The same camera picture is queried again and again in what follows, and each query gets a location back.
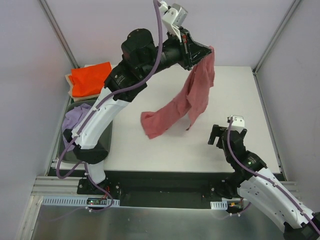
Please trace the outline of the pink t shirt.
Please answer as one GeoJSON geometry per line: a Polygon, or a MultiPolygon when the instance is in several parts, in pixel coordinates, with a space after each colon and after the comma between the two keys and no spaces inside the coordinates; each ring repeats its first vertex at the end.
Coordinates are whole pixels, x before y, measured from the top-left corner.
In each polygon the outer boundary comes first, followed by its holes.
{"type": "Polygon", "coordinates": [[[211,53],[192,68],[181,91],[169,103],[157,111],[141,113],[141,126],[149,139],[161,136],[185,115],[192,127],[205,112],[215,80],[215,50],[209,48],[211,53]]]}

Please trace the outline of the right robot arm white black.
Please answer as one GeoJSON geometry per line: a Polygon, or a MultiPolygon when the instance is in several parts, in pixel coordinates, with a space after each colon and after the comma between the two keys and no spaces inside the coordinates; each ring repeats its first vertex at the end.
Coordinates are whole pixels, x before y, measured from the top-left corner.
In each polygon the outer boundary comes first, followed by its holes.
{"type": "Polygon", "coordinates": [[[222,149],[234,172],[215,186],[222,198],[241,197],[265,214],[286,240],[318,240],[320,214],[289,192],[255,153],[246,149],[246,129],[230,130],[213,125],[208,144],[222,149]]]}

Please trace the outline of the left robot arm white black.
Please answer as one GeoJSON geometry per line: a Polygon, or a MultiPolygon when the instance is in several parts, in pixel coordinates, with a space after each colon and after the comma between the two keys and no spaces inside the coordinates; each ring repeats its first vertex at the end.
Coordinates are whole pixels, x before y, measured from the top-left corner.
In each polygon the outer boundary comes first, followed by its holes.
{"type": "Polygon", "coordinates": [[[152,169],[146,155],[153,152],[141,120],[165,132],[194,112],[191,77],[200,69],[214,72],[214,48],[194,41],[188,30],[155,44],[145,28],[132,31],[121,45],[122,59],[107,76],[96,101],[82,121],[65,129],[67,149],[84,166],[77,192],[113,194],[120,185],[107,178],[105,168],[123,170],[140,157],[139,170],[152,169]]]}

